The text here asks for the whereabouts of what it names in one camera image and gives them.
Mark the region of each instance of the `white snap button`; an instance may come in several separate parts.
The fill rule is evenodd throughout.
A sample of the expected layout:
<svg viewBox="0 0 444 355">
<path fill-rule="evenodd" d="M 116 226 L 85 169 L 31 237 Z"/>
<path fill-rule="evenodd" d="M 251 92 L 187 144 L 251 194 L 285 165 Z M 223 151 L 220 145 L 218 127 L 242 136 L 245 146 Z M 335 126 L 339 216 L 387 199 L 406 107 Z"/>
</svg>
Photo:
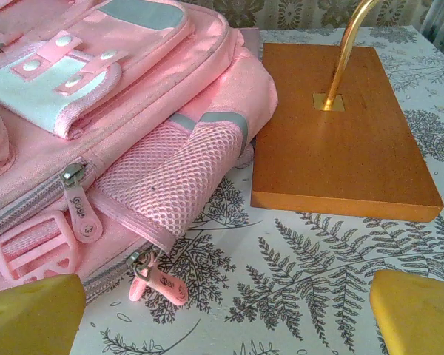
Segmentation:
<svg viewBox="0 0 444 355">
<path fill-rule="evenodd" d="M 106 59 L 110 59 L 117 54 L 117 52 L 117 50 L 108 50 L 101 54 L 101 60 L 105 61 Z"/>
<path fill-rule="evenodd" d="M 56 39 L 56 46 L 58 47 L 64 47 L 67 46 L 69 43 L 71 43 L 73 37 L 70 35 L 63 35 L 62 37 Z"/>
<path fill-rule="evenodd" d="M 34 61 L 28 61 L 27 63 L 23 64 L 23 70 L 25 72 L 31 72 L 33 70 L 35 70 L 36 68 L 38 68 L 41 65 L 41 62 L 39 60 L 34 60 Z"/>
<path fill-rule="evenodd" d="M 81 80 L 82 80 L 82 75 L 77 75 L 76 77 L 66 81 L 65 87 L 73 87 Z"/>
</svg>

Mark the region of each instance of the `gold metal rod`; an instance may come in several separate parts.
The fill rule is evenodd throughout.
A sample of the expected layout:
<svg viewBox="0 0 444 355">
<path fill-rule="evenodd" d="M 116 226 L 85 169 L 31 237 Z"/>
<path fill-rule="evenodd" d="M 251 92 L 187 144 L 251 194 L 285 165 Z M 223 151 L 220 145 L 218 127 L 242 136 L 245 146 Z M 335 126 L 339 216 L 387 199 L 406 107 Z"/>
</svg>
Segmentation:
<svg viewBox="0 0 444 355">
<path fill-rule="evenodd" d="M 330 111 L 334 104 L 337 91 L 339 90 L 340 81 L 342 80 L 342 74 L 347 67 L 347 61 L 352 52 L 360 25 L 365 16 L 367 16 L 369 11 L 378 3 L 378 1 L 379 0 L 362 0 L 350 18 L 349 24 L 343 33 L 342 42 L 340 43 L 340 55 L 335 66 L 334 78 L 332 79 L 331 87 L 327 93 L 326 100 L 324 101 L 325 111 Z"/>
</svg>

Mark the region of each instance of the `zipper tab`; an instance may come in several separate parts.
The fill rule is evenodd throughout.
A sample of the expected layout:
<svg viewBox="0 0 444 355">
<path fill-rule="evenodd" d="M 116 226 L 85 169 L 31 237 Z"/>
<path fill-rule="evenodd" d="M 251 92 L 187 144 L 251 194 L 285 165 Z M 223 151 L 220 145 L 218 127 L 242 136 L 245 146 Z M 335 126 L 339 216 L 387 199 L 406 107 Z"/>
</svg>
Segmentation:
<svg viewBox="0 0 444 355">
<path fill-rule="evenodd" d="M 145 288 L 149 286 L 165 296 L 174 305 L 183 305 L 188 300 L 187 286 L 183 280 L 168 275 L 156 264 L 155 254 L 151 251 L 135 252 L 127 260 L 129 270 L 135 275 L 130 286 L 129 298 L 138 301 Z"/>
<path fill-rule="evenodd" d="M 82 243 L 92 243 L 101 237 L 104 228 L 79 183 L 84 173 L 84 165 L 74 163 L 68 165 L 59 177 L 69 206 L 75 238 Z"/>
</svg>

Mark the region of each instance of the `table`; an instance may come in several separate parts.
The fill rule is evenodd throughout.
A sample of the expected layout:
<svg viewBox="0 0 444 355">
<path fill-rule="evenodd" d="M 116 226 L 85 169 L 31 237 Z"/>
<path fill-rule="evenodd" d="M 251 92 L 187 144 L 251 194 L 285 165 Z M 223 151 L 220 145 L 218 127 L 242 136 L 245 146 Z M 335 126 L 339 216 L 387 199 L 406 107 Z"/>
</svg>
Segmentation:
<svg viewBox="0 0 444 355">
<path fill-rule="evenodd" d="M 342 33 L 262 38 L 339 44 Z M 444 55 L 413 27 L 362 28 L 357 45 L 380 55 L 444 201 Z M 122 277 L 88 305 L 71 354 L 387 354 L 372 277 L 387 268 L 444 280 L 444 210 L 432 223 L 407 223 L 253 209 L 251 177 L 251 166 L 233 169 L 162 257 L 189 286 L 187 305 L 154 292 L 130 302 Z"/>
</svg>

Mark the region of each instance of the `backpack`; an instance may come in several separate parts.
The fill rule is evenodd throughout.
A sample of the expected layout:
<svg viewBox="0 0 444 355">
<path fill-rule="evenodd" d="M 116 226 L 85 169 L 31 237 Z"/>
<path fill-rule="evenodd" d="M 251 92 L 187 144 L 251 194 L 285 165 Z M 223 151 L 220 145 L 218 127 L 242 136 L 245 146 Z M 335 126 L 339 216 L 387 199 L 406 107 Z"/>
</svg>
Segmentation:
<svg viewBox="0 0 444 355">
<path fill-rule="evenodd" d="M 275 85 L 212 10 L 96 2 L 56 1 L 49 28 L 0 46 L 0 290 L 76 273 L 90 301 L 130 268 L 131 300 L 149 285 L 183 304 L 150 250 L 170 252 L 249 160 Z"/>
</svg>

